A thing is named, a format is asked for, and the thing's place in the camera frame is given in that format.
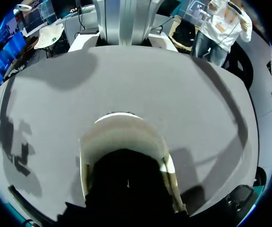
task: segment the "white shirt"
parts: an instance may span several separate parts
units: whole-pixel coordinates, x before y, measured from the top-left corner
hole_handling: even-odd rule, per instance
[[[253,24],[250,17],[243,9],[241,17],[246,21],[248,26],[246,32],[242,30],[240,19],[235,16],[236,14],[232,9],[229,8],[228,14],[225,17],[228,1],[229,0],[212,0],[211,3],[217,10],[209,11],[212,16],[201,25],[199,30],[205,36],[219,44],[219,47],[230,52],[230,47],[234,44],[239,35],[243,41],[250,42]],[[219,23],[224,28],[224,31],[220,31],[216,27]]]

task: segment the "gray table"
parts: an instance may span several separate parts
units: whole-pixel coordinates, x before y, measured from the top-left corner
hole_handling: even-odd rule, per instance
[[[56,219],[83,205],[78,139],[111,111],[130,111],[165,138],[182,200],[200,212],[252,185],[255,113],[243,82],[217,66],[152,47],[94,47],[40,61],[0,87],[0,194],[13,184]]]

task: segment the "wire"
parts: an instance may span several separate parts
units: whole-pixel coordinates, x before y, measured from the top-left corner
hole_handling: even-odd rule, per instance
[[[230,34],[235,30],[235,28],[237,27],[238,24],[240,24],[240,21],[234,26],[234,28],[231,30],[231,32],[230,32],[226,37],[224,37],[218,44],[212,46],[212,47],[211,47],[211,50],[212,50],[213,48],[215,48],[216,46],[219,46],[225,39],[227,39],[227,38],[230,36]],[[203,54],[202,57],[206,56],[207,54],[209,54],[208,51],[207,51],[205,54]]]
[[[157,27],[152,28],[151,31],[154,30],[154,29],[156,29],[156,28],[162,27],[163,25],[165,25],[166,23],[168,23],[168,22],[169,22],[170,20],[172,20],[173,18],[174,18],[174,17],[171,16],[170,19],[168,19],[168,20],[167,20],[166,22],[164,22],[163,24],[161,24],[161,25],[159,25],[159,26],[157,26]]]
[[[76,32],[75,35],[74,35],[74,38],[76,39],[76,34],[80,34],[80,32]]]
[[[83,8],[78,7],[77,14],[78,14],[78,21],[80,23],[79,31],[81,31],[81,27],[83,27],[85,30],[85,26],[83,25]]]

